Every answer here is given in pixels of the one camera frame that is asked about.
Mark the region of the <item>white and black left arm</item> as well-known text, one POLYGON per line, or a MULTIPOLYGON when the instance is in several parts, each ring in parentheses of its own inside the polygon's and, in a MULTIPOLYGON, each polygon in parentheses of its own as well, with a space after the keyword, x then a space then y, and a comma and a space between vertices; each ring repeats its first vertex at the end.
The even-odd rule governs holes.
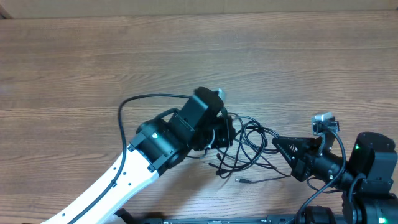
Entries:
POLYGON ((181 163, 191 150, 232 145, 234 128, 224 107, 225 92, 199 87, 180 109, 171 108, 142 123, 126 139, 118 114, 123 145, 111 167, 78 198, 47 223, 141 223, 123 205, 181 163))

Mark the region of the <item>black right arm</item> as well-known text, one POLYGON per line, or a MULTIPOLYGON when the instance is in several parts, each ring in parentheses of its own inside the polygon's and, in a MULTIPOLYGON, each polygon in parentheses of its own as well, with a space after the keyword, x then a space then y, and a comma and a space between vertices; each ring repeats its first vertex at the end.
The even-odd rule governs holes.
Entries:
POLYGON ((275 137, 273 145, 300 182, 324 181, 317 197, 332 187, 342 193, 346 223, 397 223, 397 195, 391 192, 397 164, 395 142, 380 133, 358 134, 350 156, 331 152, 334 142, 345 150, 335 118, 313 121, 312 138, 275 137))

